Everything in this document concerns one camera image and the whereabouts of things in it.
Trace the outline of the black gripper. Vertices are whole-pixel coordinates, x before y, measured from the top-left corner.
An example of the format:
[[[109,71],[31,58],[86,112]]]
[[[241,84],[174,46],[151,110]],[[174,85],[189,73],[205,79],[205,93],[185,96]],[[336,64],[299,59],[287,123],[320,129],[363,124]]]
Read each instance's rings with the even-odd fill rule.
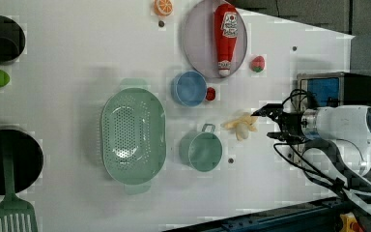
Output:
[[[294,143],[302,142],[305,138],[301,128],[302,114],[297,112],[283,112],[282,103],[267,103],[260,109],[254,111],[252,116],[269,118],[277,118],[279,116],[277,124],[280,131],[268,132],[268,138]]]

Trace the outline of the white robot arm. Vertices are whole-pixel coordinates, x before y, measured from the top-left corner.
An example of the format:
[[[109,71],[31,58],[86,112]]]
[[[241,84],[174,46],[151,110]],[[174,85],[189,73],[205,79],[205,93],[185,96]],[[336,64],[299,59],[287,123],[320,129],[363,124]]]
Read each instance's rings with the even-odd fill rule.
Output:
[[[279,126],[269,132],[275,147],[302,149],[294,153],[312,183],[327,188],[371,216],[371,107],[341,105],[288,113],[281,103],[268,103],[254,112]]]

